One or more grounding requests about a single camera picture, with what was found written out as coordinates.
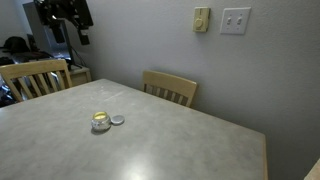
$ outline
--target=light switch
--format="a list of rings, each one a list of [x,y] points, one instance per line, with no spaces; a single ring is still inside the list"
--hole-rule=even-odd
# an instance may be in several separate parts
[[[210,8],[196,7],[194,9],[193,31],[207,32],[210,17]]]
[[[225,8],[221,23],[221,34],[244,34],[251,7]]]

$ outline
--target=small jar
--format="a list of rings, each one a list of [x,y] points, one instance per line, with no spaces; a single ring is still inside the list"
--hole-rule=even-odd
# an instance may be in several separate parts
[[[105,131],[111,127],[111,119],[106,112],[97,112],[93,115],[91,126],[94,131]]]

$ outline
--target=chair backrest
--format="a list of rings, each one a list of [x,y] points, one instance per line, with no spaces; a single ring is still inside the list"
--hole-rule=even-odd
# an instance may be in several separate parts
[[[190,107],[197,83],[178,76],[156,71],[143,72],[143,91]]]
[[[32,99],[72,87],[64,60],[43,60],[1,66],[0,74],[18,102],[24,100],[22,92],[28,99]]]

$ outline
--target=switch plate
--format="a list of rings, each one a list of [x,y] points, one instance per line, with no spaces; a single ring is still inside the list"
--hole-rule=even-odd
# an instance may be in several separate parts
[[[209,24],[210,8],[196,7],[194,9],[193,31],[207,32]]]
[[[225,8],[221,22],[221,34],[244,34],[251,7]]]

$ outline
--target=gray table top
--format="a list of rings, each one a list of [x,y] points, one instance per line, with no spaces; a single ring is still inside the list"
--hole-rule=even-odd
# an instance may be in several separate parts
[[[91,132],[97,111],[125,123]],[[108,80],[0,108],[0,179],[259,180],[265,136]]]

